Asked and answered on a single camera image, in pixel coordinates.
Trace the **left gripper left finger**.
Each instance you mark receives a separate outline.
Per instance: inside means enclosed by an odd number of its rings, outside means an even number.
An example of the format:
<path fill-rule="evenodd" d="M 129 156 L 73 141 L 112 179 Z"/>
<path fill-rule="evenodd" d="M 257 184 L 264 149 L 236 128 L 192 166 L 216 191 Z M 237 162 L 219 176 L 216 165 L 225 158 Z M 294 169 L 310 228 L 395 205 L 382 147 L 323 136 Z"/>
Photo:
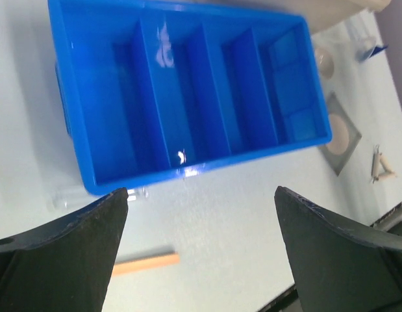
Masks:
<path fill-rule="evenodd" d="M 120 188 L 0 239 L 0 311 L 101 311 L 127 219 L 127 198 Z"/>

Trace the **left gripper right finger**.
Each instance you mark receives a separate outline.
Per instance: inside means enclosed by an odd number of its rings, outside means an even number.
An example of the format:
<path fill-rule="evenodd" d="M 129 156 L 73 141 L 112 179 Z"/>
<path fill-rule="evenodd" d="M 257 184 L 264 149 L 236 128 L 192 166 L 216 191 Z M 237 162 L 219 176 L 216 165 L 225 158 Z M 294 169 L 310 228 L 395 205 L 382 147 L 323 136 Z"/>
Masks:
<path fill-rule="evenodd" d="M 402 237 L 286 187 L 274 200 L 303 311 L 402 311 Z"/>

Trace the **clear glass test tube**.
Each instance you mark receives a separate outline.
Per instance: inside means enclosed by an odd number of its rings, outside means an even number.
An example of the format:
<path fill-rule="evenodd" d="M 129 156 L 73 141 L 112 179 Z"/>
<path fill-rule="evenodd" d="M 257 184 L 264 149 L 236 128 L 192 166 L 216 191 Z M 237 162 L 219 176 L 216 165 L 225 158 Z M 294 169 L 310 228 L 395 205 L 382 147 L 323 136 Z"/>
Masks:
<path fill-rule="evenodd" d="M 148 197 L 145 187 L 127 190 L 128 202 Z M 48 200 L 49 209 L 63 212 L 73 212 L 102 198 L 103 195 L 90 194 L 83 186 L 65 187 L 56 190 Z"/>

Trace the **white evaporating dish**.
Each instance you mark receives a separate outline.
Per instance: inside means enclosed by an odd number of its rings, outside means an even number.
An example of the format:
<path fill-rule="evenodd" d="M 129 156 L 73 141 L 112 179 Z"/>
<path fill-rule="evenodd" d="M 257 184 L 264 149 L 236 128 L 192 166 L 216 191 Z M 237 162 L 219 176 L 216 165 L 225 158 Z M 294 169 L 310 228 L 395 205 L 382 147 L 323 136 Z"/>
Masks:
<path fill-rule="evenodd" d="M 330 79 L 334 73 L 334 60 L 331 53 L 321 46 L 314 48 L 314 56 L 318 71 L 325 79 Z"/>

